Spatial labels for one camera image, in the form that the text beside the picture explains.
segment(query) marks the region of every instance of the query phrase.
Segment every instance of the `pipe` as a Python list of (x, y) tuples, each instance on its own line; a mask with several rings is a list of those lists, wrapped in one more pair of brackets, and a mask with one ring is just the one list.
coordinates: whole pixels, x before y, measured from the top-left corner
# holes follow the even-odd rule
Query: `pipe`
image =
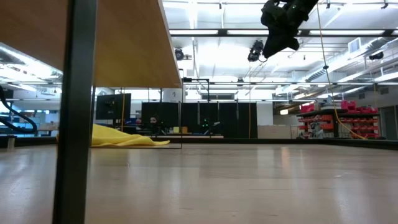
[[(360, 55), (366, 55), (366, 54), (371, 53), (374, 50), (380, 49), (382, 46), (388, 44), (389, 42), (391, 42), (394, 39), (395, 39), (395, 37), (378, 37), (376, 39), (373, 39), (373, 40), (369, 41), (368, 43), (364, 44), (365, 49), (361, 52)], [(352, 54), (347, 49), (347, 50), (343, 51), (342, 53), (336, 55), (335, 57), (327, 60), (327, 65), (329, 66), (328, 72), (331, 73), (331, 72), (353, 62), (354, 60), (352, 60), (353, 58), (350, 59), (350, 56), (352, 56)], [(321, 66), (309, 71), (308, 75), (306, 75), (306, 77), (303, 78), (302, 81), (312, 82), (314, 79), (322, 77), (324, 75), (326, 75), (326, 70), (323, 69), (323, 65), (321, 65)]]

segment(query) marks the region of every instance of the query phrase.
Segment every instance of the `wooden tabletop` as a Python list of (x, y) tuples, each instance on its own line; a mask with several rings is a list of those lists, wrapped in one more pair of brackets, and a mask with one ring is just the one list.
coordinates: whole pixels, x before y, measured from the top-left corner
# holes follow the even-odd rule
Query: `wooden tabletop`
[[(0, 42), (62, 70), (66, 13), (67, 0), (2, 0)], [(180, 88), (170, 40), (161, 0), (99, 0), (96, 86)]]

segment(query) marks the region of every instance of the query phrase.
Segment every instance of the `motion capture camera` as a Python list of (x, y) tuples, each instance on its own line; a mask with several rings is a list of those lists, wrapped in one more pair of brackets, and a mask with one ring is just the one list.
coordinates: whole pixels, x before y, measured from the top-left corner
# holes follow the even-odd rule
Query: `motion capture camera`
[(263, 48), (264, 44), (262, 43), (262, 40), (256, 40), (256, 42), (253, 44), (253, 47), (250, 49), (248, 56), (249, 62), (257, 62), (261, 56)]
[(301, 23), (308, 21), (308, 15), (317, 3), (318, 0), (268, 0), (265, 3), (261, 9), (261, 24), (269, 30), (262, 51), (266, 59), (286, 48), (299, 49), (299, 42), (294, 37)]

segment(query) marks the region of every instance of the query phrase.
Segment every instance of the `yellow cable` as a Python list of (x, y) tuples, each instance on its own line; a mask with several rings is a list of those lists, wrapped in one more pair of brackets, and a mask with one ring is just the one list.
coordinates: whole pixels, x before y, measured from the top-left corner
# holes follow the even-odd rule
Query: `yellow cable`
[[(317, 4), (317, 11), (318, 11), (318, 22), (319, 22), (319, 32), (320, 32), (320, 37), (321, 37), (323, 61), (324, 61), (324, 63), (325, 63), (325, 66), (327, 66), (327, 64), (326, 64), (326, 57), (325, 57), (325, 49), (324, 49), (324, 46), (323, 46), (321, 17), (320, 17), (320, 14), (319, 14), (319, 5), (318, 5), (318, 4)], [(336, 114), (337, 122), (339, 122), (339, 124), (341, 124), (342, 127), (344, 127), (345, 129), (347, 129), (348, 131), (350, 131), (350, 133), (353, 134), (354, 136), (357, 136), (357, 137), (359, 137), (360, 139), (366, 139), (366, 138), (364, 138), (364, 137), (362, 137), (362, 136), (356, 134), (355, 132), (353, 132), (349, 127), (347, 127), (345, 124), (343, 124), (343, 123), (340, 121), (340, 119), (339, 119), (339, 117), (338, 117), (337, 109), (336, 109), (335, 96), (334, 96), (334, 94), (333, 94), (333, 85), (332, 85), (331, 82), (330, 82), (330, 77), (329, 77), (328, 70), (327, 70), (327, 69), (325, 69), (325, 70), (326, 70), (326, 75), (327, 75), (327, 77), (328, 77), (329, 89), (330, 89), (330, 92), (331, 92), (331, 100), (332, 100), (332, 103), (333, 103), (333, 107), (334, 107), (334, 109), (335, 109), (335, 114)]]

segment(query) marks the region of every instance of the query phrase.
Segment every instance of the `ventilation duct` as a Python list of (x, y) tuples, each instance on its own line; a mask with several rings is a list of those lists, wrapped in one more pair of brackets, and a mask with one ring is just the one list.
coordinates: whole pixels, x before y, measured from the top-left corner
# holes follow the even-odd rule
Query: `ventilation duct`
[[(336, 55), (335, 57), (326, 61), (329, 66), (328, 72), (333, 72), (339, 68), (342, 68), (352, 62), (352, 59), (359, 57), (361, 55), (371, 54), (374, 51), (380, 49), (384, 45), (393, 41), (395, 37), (378, 37), (362, 45), (362, 50), (357, 50), (353, 53), (349, 52), (349, 49), (343, 51), (342, 53)], [(308, 75), (301, 80), (301, 82), (312, 82), (314, 79), (326, 75), (326, 70), (323, 69), (323, 65), (313, 70), (309, 71)]]

